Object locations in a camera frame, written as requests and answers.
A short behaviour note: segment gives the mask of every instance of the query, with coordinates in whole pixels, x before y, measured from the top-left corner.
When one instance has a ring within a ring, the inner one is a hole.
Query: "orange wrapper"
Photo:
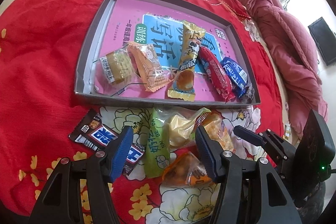
[[[194,186],[211,182],[211,178],[194,154],[187,152],[164,170],[162,181],[167,186]]]
[[[171,81],[167,78],[159,63],[153,44],[140,44],[131,41],[128,45],[146,91],[155,92]]]

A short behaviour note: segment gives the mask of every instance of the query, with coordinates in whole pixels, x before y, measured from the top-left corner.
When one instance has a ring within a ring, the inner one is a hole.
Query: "red snack wrapper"
[[[236,97],[232,92],[232,84],[229,76],[225,73],[214,54],[207,48],[199,48],[198,57],[207,72],[212,84],[225,102]]]

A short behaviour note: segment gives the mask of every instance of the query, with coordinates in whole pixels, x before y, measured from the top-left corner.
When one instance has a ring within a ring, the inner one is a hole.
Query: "blue snack wrapper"
[[[246,72],[229,57],[224,57],[220,64],[235,86],[233,92],[240,98],[244,94],[244,88],[247,84]]]

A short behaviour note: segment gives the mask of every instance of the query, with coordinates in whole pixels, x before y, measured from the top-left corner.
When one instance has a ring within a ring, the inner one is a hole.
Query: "red bedspread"
[[[79,150],[91,155],[88,149],[72,143],[68,134],[89,109],[73,98],[74,72],[85,34],[102,1],[15,0],[0,16],[0,199],[15,213],[30,214],[35,195],[58,158],[84,157]],[[261,97],[258,131],[272,128],[282,135],[282,104],[274,71],[262,45],[251,41],[241,23],[248,18],[244,8],[237,0],[187,1],[234,25]],[[141,197],[137,208],[130,201],[138,194],[134,189],[144,183],[149,183],[151,190],[146,184],[139,191],[152,193],[152,205],[143,208],[162,202],[153,181],[139,183],[122,177],[113,184],[113,199],[123,200],[116,208],[123,223],[133,223],[137,217],[145,222],[139,215],[142,210],[138,207],[144,203]],[[133,215],[129,213],[132,206]]]

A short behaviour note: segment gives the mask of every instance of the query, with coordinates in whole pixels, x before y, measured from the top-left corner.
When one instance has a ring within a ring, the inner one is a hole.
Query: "television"
[[[308,26],[309,31],[327,66],[336,61],[336,34],[323,17]]]

